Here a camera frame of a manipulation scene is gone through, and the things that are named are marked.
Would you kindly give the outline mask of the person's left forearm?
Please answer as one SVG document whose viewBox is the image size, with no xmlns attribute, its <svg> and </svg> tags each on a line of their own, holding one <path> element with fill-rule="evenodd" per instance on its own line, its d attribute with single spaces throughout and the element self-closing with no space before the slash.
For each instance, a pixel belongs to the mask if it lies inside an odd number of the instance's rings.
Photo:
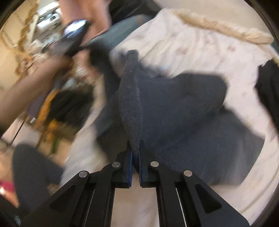
<svg viewBox="0 0 279 227">
<path fill-rule="evenodd" d="M 40 65 L 34 73 L 1 92 L 1 134 L 5 133 L 33 100 L 51 88 L 59 70 L 68 69 L 71 65 L 71 58 L 54 55 Z"/>
</svg>

